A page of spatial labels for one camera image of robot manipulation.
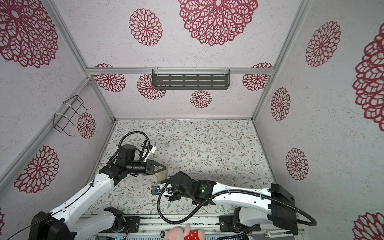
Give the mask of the beige remote control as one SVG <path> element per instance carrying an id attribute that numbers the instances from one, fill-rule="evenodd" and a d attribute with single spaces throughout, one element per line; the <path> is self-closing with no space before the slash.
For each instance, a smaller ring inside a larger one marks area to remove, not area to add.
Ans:
<path id="1" fill-rule="evenodd" d="M 166 181 L 167 177 L 168 177 L 168 167 L 167 167 L 167 175 L 166 176 L 158 176 L 157 175 L 157 184 L 164 183 Z"/>

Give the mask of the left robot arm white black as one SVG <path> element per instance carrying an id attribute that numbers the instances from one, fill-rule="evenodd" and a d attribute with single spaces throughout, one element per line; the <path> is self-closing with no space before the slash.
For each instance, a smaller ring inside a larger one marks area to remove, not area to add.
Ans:
<path id="1" fill-rule="evenodd" d="M 111 228 L 121 230 L 124 226 L 124 214 L 113 207 L 108 207 L 84 221 L 80 217 L 96 200 L 128 175 L 155 175 L 167 169 L 166 166 L 148 159 L 148 155 L 156 150 L 155 147 L 145 147 L 139 161 L 135 161 L 136 149 L 133 145 L 119 147 L 112 161 L 89 184 L 51 212 L 36 214 L 32 219 L 29 239 L 85 240 Z"/>

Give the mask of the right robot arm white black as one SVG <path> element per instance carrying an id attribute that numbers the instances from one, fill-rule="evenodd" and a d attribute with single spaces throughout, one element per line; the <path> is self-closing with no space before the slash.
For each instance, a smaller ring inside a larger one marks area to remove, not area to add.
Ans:
<path id="1" fill-rule="evenodd" d="M 295 198 L 278 184 L 271 184 L 265 189 L 246 189 L 209 180 L 193 180 L 183 172 L 170 177 L 167 183 L 165 193 L 169 201 L 184 197 L 197 206 L 237 207 L 233 219 L 233 225 L 237 228 L 273 224 L 289 234 L 299 233 L 296 212 L 285 206 L 294 207 Z"/>

